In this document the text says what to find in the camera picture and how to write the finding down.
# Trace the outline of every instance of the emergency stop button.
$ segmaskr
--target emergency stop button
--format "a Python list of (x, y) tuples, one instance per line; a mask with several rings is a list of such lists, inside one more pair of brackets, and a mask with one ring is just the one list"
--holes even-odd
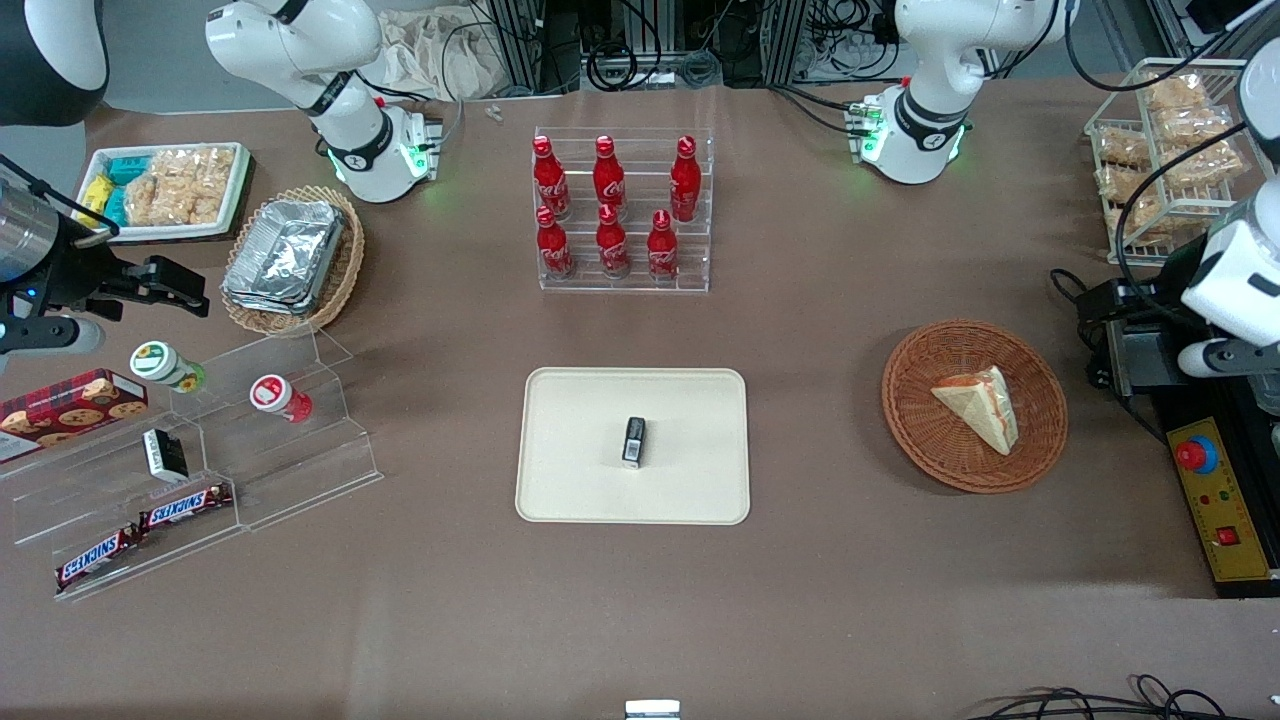
[(1184, 470), (1207, 475), (1217, 469), (1217, 446), (1204, 436), (1192, 436), (1174, 448), (1174, 461)]

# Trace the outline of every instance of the wicker basket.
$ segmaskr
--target wicker basket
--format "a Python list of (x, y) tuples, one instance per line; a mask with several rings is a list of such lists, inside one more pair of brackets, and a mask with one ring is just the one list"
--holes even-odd
[[(942, 378), (1000, 366), (1019, 438), (1000, 455), (933, 397)], [(947, 320), (906, 337), (888, 357), (881, 387), (893, 438), (925, 473), (969, 492), (1021, 489), (1057, 462), (1066, 445), (1066, 398), (1025, 342), (987, 323)]]
[[(338, 313), (351, 297), (351, 291), (356, 287), (356, 275), (360, 274), (360, 264), (365, 259), (365, 229), (361, 227), (360, 218), (356, 217), (356, 209), (352, 208), (351, 201), (328, 187), (307, 186), (287, 190), (268, 200), (268, 202), (276, 200), (329, 202), (334, 208), (340, 208), (343, 214), (347, 215), (347, 227), (343, 228), (342, 237), (338, 238), (338, 250), (334, 251), (333, 263), (329, 265), (329, 275), (324, 281), (316, 309), (308, 315), (285, 315), (282, 313), (250, 310), (232, 302), (225, 293), (223, 295), (223, 305), (227, 306), (227, 311), (230, 314), (232, 320), (236, 320), (237, 325), (264, 334), (284, 332), (302, 323), (311, 323), (312, 328), (323, 328), (338, 316)], [(241, 227), (241, 232), (236, 237), (236, 245), (232, 246), (232, 255), (227, 260), (228, 269), (236, 261), (236, 256), (239, 255), (241, 247), (244, 246), (244, 237), (248, 236), (248, 229), (253, 227), (253, 222), (257, 220), (257, 215), (262, 211), (262, 208), (266, 208), (268, 202), (259, 206), (253, 211), (253, 215)]]

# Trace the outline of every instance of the red bottle cap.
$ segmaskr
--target red bottle cap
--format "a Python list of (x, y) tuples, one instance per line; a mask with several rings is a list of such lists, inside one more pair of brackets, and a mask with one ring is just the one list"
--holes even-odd
[(676, 154), (681, 158), (692, 158), (698, 152), (698, 142), (694, 136), (686, 135), (676, 141)]

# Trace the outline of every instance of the brown table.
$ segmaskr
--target brown table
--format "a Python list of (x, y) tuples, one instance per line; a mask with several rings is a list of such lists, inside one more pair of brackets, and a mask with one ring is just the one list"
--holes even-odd
[[(1046, 279), (1114, 273), (1078, 143), (1101, 100), (1074, 81), (989, 83), (964, 152), (924, 187), (852, 167), (764, 91), (508, 101), (502, 126), (474, 105), (438, 183), (360, 208), (369, 255), (332, 325), (387, 479), (74, 605), (50, 600), (47, 555), (0, 543), (0, 716), (559, 720), (671, 696), (691, 719), (905, 720), (1033, 685), (1128, 697), (1135, 671), (1270, 712), (1280, 610), (1207, 600), (1167, 455), (1085, 384)], [(714, 127), (710, 295), (543, 295), (538, 124)], [(334, 182), (294, 111), (106, 113), (90, 142), (212, 140), (257, 158), (255, 205)], [(164, 251), (216, 295), (225, 243)], [(131, 306), (100, 355), (14, 361), (0, 382), (123, 366), (155, 334), (197, 359), (253, 338), (212, 315)], [(941, 487), (882, 421), (892, 346), (952, 316), (1010, 328), (1062, 382), (1070, 442), (1025, 492)], [(543, 365), (741, 372), (750, 516), (522, 521), (521, 398)]]

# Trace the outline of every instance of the white snack tray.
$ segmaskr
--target white snack tray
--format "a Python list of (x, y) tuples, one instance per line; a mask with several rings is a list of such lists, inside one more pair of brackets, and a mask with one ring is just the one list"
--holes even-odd
[(79, 191), (76, 193), (76, 201), (84, 202), (84, 192), (88, 190), (88, 183), (92, 182), (99, 173), (106, 172), (106, 165), (115, 158), (136, 158), (138, 155), (151, 156), (161, 150), (197, 150), (201, 147), (225, 147), (236, 151), (236, 159), (232, 160), (232, 174), (227, 181), (227, 191), (223, 193), (223, 206), (218, 211), (218, 220), (212, 223), (200, 223), (197, 225), (140, 225), (140, 227), (122, 227), (120, 234), (113, 237), (111, 245), (129, 245), (133, 242), (165, 242), (174, 240), (184, 240), (192, 237), (205, 237), (211, 234), (223, 234), (228, 232), (232, 227), (232, 222), (236, 218), (236, 210), (239, 205), (241, 191), (244, 188), (244, 178), (248, 176), (248, 161), (250, 154), (248, 149), (239, 142), (196, 142), (189, 145), (140, 145), (136, 147), (105, 147), (102, 150), (95, 150), (93, 156), (90, 158), (88, 169), (84, 170), (84, 177), (81, 179)]
[[(645, 419), (639, 469), (622, 464), (631, 416)], [(750, 510), (742, 375), (712, 368), (529, 375), (516, 478), (525, 520), (735, 525)]]

